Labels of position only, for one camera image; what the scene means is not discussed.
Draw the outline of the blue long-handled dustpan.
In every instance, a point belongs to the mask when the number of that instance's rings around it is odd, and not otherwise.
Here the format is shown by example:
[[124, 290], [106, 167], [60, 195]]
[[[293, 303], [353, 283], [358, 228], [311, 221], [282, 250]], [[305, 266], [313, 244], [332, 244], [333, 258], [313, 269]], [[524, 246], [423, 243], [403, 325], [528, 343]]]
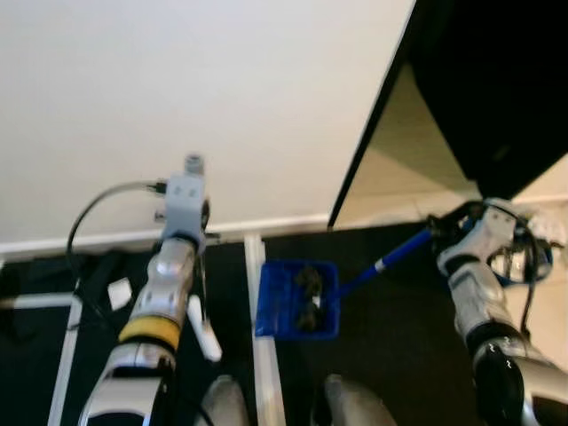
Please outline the blue long-handled dustpan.
[[[354, 289], [361, 288], [381, 273], [388, 271], [394, 264], [400, 263], [407, 256], [430, 243], [427, 228], [414, 233], [406, 242], [382, 258], [378, 258], [360, 275], [349, 283], [342, 284], [338, 277], [336, 264], [330, 261], [275, 259], [266, 260], [261, 266], [258, 310], [253, 333], [258, 337], [272, 337], [281, 341], [332, 340], [338, 336], [341, 324], [342, 304], [346, 296]], [[313, 333], [301, 332], [296, 327], [296, 317], [302, 307], [300, 293], [293, 279], [305, 266], [312, 266], [323, 277], [324, 323]]]

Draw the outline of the grey robot leg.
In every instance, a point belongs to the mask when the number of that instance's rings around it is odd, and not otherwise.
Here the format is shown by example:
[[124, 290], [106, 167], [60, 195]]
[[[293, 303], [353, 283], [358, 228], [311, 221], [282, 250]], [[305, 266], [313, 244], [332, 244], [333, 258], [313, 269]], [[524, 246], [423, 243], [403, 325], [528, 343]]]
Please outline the grey robot leg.
[[398, 426], [391, 411], [372, 390], [329, 375], [313, 402], [311, 426]]
[[240, 387], [231, 375], [219, 375], [199, 403], [196, 426], [252, 426]]

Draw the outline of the white baseboard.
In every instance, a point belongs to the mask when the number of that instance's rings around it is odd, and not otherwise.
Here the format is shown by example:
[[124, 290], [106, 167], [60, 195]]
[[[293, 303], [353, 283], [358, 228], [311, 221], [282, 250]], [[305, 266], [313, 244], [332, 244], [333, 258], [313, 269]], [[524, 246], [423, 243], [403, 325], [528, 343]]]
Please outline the white baseboard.
[[[325, 230], [330, 219], [329, 214], [307, 215], [295, 217], [273, 217], [252, 222], [224, 222], [219, 225], [209, 225], [207, 231], [219, 233], [222, 239], [239, 239], [244, 234], [256, 233], [288, 234], [301, 231]], [[143, 230], [126, 233], [96, 233], [78, 235], [73, 240], [73, 248], [109, 247], [109, 245], [125, 245], [139, 242], [150, 242], [158, 239], [159, 230]], [[28, 258], [29, 256], [44, 256], [65, 250], [67, 239], [48, 239], [35, 241], [18, 241], [0, 243], [0, 258]]]

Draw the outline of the black door frame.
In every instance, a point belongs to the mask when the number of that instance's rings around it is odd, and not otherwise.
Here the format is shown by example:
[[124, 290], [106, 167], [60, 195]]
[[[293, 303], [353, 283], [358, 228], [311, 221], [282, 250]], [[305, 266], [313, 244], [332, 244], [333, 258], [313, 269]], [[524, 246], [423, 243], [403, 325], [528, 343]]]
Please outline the black door frame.
[[397, 85], [398, 73], [400, 73], [400, 69], [408, 60], [408, 53], [410, 52], [408, 44], [413, 44], [415, 26], [417, 26], [419, 15], [421, 15], [419, 12], [419, 9], [421, 9], [421, 7], [419, 7], [420, 2], [421, 0], [409, 0], [410, 9], [408, 17], [406, 17], [406, 23], [403, 25], [397, 42], [395, 42], [395, 49], [392, 53], [392, 57], [390, 57], [389, 67], [385, 70], [383, 78], [380, 81], [380, 89], [378, 89], [376, 93], [375, 101], [372, 105], [372, 110], [370, 110], [364, 130], [360, 133], [356, 151], [354, 151], [349, 168], [346, 170], [333, 208], [329, 212], [328, 219], [326, 219], [326, 228], [328, 230], [332, 230], [336, 225], [338, 217], [341, 215], [346, 199], [348, 199], [350, 195], [354, 179], [356, 179], [361, 163], [364, 161], [370, 142], [373, 141], [373, 136], [386, 110], [387, 103], [390, 101], [394, 86]]

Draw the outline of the wide white tape strip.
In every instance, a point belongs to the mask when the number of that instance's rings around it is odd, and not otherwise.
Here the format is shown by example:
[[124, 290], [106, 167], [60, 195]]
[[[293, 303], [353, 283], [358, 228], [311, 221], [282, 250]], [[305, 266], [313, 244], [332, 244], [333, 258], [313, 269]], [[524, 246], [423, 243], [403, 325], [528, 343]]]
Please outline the wide white tape strip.
[[[266, 260], [264, 241], [260, 234], [248, 233], [243, 240], [245, 273], [248, 283], [250, 319], [256, 323], [261, 266]], [[271, 337], [252, 336], [253, 384], [255, 409], [259, 426], [287, 426], [287, 411], [281, 394], [279, 359]]]

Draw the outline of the thin rod with white grip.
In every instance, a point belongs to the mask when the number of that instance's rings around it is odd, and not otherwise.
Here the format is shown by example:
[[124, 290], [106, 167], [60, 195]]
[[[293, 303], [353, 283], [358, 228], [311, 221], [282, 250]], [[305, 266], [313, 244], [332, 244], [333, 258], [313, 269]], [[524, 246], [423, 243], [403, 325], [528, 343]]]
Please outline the thin rod with white grip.
[[200, 279], [201, 296], [199, 296], [199, 313], [200, 313], [200, 333], [199, 344], [202, 348], [203, 357], [206, 357], [211, 364], [218, 364], [223, 358], [223, 349], [216, 336], [216, 330], [210, 323], [208, 312], [208, 279], [207, 273], [204, 271], [204, 251], [199, 253], [198, 258], [198, 275]]

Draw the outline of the large white paper scrap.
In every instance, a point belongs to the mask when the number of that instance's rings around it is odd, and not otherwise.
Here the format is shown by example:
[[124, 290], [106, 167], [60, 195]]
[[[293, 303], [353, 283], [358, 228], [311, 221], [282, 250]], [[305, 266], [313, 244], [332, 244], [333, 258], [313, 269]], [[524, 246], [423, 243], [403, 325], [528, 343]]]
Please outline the large white paper scrap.
[[108, 287], [106, 287], [106, 296], [108, 296], [111, 310], [119, 310], [126, 307], [133, 296], [133, 288], [131, 288], [130, 279], [124, 277], [124, 279], [111, 281]]

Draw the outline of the black floor mat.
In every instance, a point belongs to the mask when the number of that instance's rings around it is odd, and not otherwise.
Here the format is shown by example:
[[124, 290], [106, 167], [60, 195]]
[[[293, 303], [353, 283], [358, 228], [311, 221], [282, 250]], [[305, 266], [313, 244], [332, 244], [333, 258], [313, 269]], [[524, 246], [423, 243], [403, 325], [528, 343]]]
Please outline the black floor mat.
[[[415, 224], [333, 233], [307, 233], [269, 238], [269, 260], [332, 261], [341, 279], [350, 281], [364, 264], [421, 230]], [[129, 277], [138, 291], [146, 276], [149, 250], [108, 251], [105, 256], [76, 255], [77, 266], [93, 275], [111, 256], [104, 281]], [[208, 281], [208, 315], [223, 346], [220, 364], [203, 360], [191, 333], [177, 356], [176, 410], [163, 411], [160, 426], [194, 426], [196, 406], [217, 377], [240, 383], [245, 406], [234, 419], [210, 413], [214, 426], [256, 423], [252, 403], [252, 340], [244, 245], [208, 248], [204, 256]], [[72, 273], [62, 256], [17, 261], [0, 269], [0, 299], [66, 292]], [[344, 301], [340, 332], [330, 340], [295, 340], [275, 344], [279, 358], [285, 423], [308, 425], [318, 385], [338, 374], [381, 398], [398, 426], [482, 426], [475, 409], [471, 361], [465, 340], [454, 327], [454, 305], [429, 248], [419, 248]], [[48, 426], [69, 318], [68, 307], [0, 309], [0, 426]], [[69, 382], [64, 386], [61, 426], [76, 426], [86, 398], [106, 364], [114, 338], [101, 326], [78, 333]]]

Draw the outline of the black door panel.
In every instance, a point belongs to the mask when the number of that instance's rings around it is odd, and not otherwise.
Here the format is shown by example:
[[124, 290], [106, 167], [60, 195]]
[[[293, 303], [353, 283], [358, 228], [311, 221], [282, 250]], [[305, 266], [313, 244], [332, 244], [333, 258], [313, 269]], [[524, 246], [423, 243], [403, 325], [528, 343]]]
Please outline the black door panel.
[[521, 194], [568, 150], [567, 11], [556, 0], [415, 0], [410, 64], [462, 173]]

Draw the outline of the grey right robot leg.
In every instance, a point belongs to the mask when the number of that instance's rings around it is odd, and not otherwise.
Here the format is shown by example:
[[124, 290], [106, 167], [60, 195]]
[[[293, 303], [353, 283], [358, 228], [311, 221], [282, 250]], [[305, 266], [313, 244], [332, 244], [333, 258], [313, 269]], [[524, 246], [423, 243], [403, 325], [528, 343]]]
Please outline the grey right robot leg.
[[391, 411], [372, 390], [329, 375], [313, 402], [311, 426], [398, 426]]

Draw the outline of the dark debris pile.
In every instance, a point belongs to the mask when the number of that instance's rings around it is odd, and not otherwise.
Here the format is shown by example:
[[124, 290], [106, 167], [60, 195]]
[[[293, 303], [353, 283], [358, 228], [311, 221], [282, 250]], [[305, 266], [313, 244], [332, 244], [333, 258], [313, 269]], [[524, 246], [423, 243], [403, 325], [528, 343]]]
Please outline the dark debris pile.
[[296, 327], [313, 333], [323, 326], [323, 277], [315, 267], [305, 266], [293, 279], [300, 293], [302, 307], [296, 317]]

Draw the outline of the white crumpled bin liner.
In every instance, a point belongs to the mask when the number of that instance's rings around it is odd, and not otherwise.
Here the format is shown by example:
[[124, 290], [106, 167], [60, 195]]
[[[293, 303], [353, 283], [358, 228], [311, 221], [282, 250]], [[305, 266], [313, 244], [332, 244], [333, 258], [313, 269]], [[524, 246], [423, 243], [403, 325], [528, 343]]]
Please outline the white crumpled bin liner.
[[567, 227], [564, 217], [552, 210], [540, 210], [527, 218], [529, 231], [537, 239], [545, 240], [550, 244], [564, 245], [567, 240]]

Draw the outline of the narrow white tape strip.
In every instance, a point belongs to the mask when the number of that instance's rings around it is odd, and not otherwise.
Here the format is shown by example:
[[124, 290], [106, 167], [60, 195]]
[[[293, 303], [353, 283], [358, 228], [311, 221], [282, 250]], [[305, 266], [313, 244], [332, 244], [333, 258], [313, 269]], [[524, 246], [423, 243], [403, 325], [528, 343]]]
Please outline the narrow white tape strip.
[[69, 292], [0, 297], [0, 426], [61, 426], [83, 308]]

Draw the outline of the grey left robot leg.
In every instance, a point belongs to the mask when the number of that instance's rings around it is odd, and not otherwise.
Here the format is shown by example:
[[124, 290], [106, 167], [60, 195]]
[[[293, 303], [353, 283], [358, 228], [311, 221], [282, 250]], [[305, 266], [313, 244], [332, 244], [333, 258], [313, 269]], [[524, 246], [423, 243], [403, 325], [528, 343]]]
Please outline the grey left robot leg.
[[219, 375], [199, 403], [196, 426], [252, 426], [240, 387], [231, 375]]

